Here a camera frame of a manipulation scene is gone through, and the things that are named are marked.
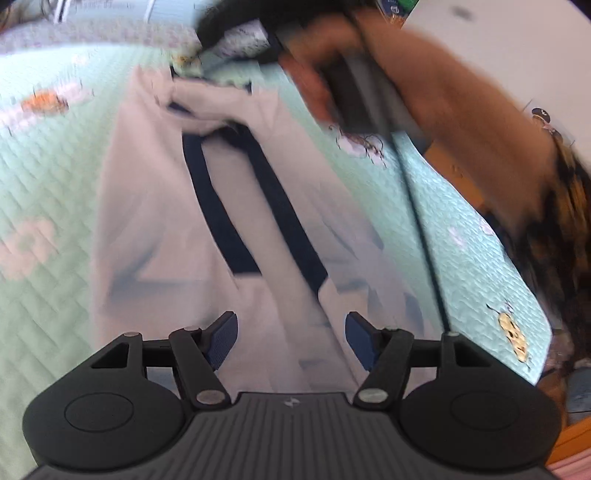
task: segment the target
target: human hand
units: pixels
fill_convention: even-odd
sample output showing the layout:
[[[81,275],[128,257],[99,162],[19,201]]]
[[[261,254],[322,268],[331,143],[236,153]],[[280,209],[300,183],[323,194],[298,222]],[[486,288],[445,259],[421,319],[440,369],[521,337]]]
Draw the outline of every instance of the human hand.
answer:
[[[554,175],[551,138],[443,47],[392,26],[375,10],[358,12],[356,20],[419,127],[475,182],[505,228],[514,232],[524,216],[539,215],[540,192]],[[289,43],[280,64],[317,120],[331,121],[331,97],[316,68],[362,48],[342,15],[319,18]]]

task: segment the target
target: pink fabric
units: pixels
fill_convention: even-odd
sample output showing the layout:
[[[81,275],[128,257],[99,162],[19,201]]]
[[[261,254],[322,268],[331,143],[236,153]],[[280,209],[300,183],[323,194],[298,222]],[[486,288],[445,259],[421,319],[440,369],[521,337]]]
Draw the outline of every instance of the pink fabric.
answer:
[[[548,466],[562,480],[589,480],[591,478],[591,448]]]

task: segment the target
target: mint green bedsheet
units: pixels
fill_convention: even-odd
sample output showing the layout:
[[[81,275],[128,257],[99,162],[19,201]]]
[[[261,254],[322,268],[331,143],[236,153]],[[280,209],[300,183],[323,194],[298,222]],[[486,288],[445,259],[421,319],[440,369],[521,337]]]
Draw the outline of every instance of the mint green bedsheet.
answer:
[[[64,47],[0,57],[0,111],[33,93],[79,82],[87,93],[64,114],[24,127],[0,127],[0,479],[34,467],[22,437],[29,401],[90,353],[89,250],[96,182],[127,75],[136,64],[165,65],[158,48]],[[387,168],[345,154],[335,133],[321,130],[278,68],[237,66],[225,80],[277,88],[335,172],[357,198],[384,248],[440,328],[414,224],[390,155]],[[544,363],[550,328],[496,237],[479,215],[416,153],[405,138],[414,188],[436,256],[455,330],[531,382]],[[517,361],[489,304],[505,299],[528,341],[528,365]]]

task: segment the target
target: white wall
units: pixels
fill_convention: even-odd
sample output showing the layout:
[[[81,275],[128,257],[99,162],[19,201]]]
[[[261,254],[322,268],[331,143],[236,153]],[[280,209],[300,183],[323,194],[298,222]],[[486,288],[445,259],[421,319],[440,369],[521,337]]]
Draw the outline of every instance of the white wall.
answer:
[[[457,6],[473,20],[454,15]],[[540,100],[591,166],[591,22],[570,2],[420,0],[405,28],[483,70],[519,107]]]

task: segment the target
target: quilted bedspread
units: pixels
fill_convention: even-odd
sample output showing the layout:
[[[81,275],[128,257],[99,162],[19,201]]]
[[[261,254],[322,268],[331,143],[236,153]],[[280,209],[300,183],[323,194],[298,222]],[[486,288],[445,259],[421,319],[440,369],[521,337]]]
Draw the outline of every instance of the quilted bedspread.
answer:
[[[90,353],[88,260],[96,179],[130,69],[168,61],[159,48],[79,46],[0,58],[0,478],[22,477],[33,459],[21,419],[30,400]],[[277,68],[240,66],[225,80],[277,88],[334,171],[357,198],[425,318],[440,329],[400,171],[391,154],[348,150],[320,129]],[[67,107],[47,93],[58,92]],[[23,112],[27,100],[44,115]],[[531,382],[550,328],[482,218],[399,139],[427,226],[454,330]],[[497,315],[508,301],[529,351],[517,360]]]
[[[0,58],[0,479],[35,463],[22,436],[33,397],[91,353],[88,259],[95,186],[130,69],[159,48],[79,46]],[[63,113],[18,116],[34,90]]]

